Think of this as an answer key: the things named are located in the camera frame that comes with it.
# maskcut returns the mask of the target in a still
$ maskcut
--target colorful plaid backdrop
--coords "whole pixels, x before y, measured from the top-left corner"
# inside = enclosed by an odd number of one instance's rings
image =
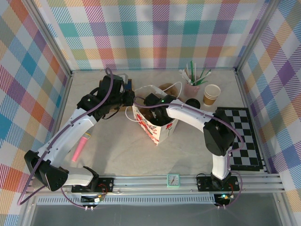
[[[232,68],[268,0],[35,0],[72,69]]]
[[[0,1],[0,226],[14,226],[24,162],[53,130],[67,76],[21,0]]]
[[[301,225],[301,0],[282,0],[242,80],[265,152]]]

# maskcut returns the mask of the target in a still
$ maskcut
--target clock face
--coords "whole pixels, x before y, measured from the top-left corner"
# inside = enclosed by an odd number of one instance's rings
[[[167,175],[167,186],[168,187],[179,187],[180,186],[180,175],[179,174],[168,174]]]

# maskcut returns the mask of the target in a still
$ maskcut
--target purple cable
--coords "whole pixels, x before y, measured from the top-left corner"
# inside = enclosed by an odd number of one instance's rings
[[[232,127],[232,126],[230,126],[228,123],[224,122],[223,120],[220,120],[220,119],[218,119],[218,118],[216,118],[216,117],[214,117],[214,116],[205,114],[204,112],[200,111],[200,110],[197,109],[197,108],[192,108],[192,107],[188,107],[188,106],[185,106],[185,105],[172,104],[172,103],[159,104],[159,105],[153,105],[153,106],[145,106],[145,105],[141,105],[141,104],[137,103],[137,102],[135,101],[137,98],[139,98],[139,99],[143,99],[143,98],[142,98],[142,97],[135,97],[135,98],[134,98],[134,103],[135,103],[135,105],[137,105],[138,107],[141,107],[141,108],[154,108],[154,107],[161,107],[161,106],[173,106],[173,107],[186,108],[186,109],[189,109],[189,110],[191,110],[191,111],[193,111],[193,112],[200,113],[200,114],[202,114],[202,115],[205,116],[205,117],[208,117],[208,118],[210,118],[210,119],[216,120],[216,121],[220,122],[221,124],[227,126],[230,130],[232,130],[232,131],[236,134],[236,136],[239,138],[240,142],[242,143],[241,146],[238,147],[237,149],[228,151],[227,169],[230,168],[230,154],[231,154],[232,152],[236,152],[236,151],[241,150],[241,149],[244,147],[244,145],[245,145],[244,140],[242,139],[241,135],[240,135],[240,134]],[[241,175],[240,175],[238,172],[236,172],[236,171],[231,171],[231,170],[230,170],[230,172],[231,172],[231,173],[236,173],[236,174],[238,174],[239,179],[240,179],[240,183],[241,183],[241,185],[240,185],[240,190],[239,190],[239,192],[238,192],[237,197],[235,198],[235,200],[234,200],[232,203],[229,204],[229,205],[232,205],[233,203],[236,202],[236,200],[238,199],[238,197],[239,197],[240,194],[241,194],[242,187],[243,187],[243,180],[242,180]]]
[[[113,83],[114,83],[114,78],[113,78],[113,72],[110,68],[106,68],[105,72],[107,75],[108,71],[110,72],[110,78],[111,78],[111,82],[110,82],[110,87],[109,90],[107,92],[107,94],[105,95],[104,99],[98,104],[96,105],[94,108],[92,108],[91,110],[81,114],[80,116],[78,116],[76,119],[74,119],[73,121],[71,121],[71,124],[73,125],[77,120],[79,120],[80,118],[84,117],[87,114],[90,114],[92,111],[96,110],[97,108],[99,108],[101,105],[103,105],[103,103],[108,99],[109,95],[111,94],[112,88],[113,88]],[[42,162],[42,160],[44,159],[44,157],[46,156],[46,154],[48,153],[48,151],[52,148],[52,145],[54,144],[54,142],[70,127],[71,125],[68,124],[67,126],[65,126],[54,138],[53,140],[50,142],[50,144],[48,145],[48,147],[46,148],[46,151],[43,153],[43,155],[39,158],[38,162],[35,164],[35,166],[32,169],[32,172],[29,175],[29,178],[23,188],[23,191],[21,192],[21,195],[18,199],[17,204],[20,206],[23,203],[25,203],[28,199],[30,199],[33,195],[35,195],[37,192],[39,192],[42,188],[46,187],[45,185],[43,185],[42,187],[40,187],[38,190],[36,190],[35,192],[33,192],[32,194],[30,194],[25,200],[21,201],[26,193],[26,190],[29,186],[29,183],[34,175],[34,173],[36,172],[37,168],[39,167],[40,163]]]

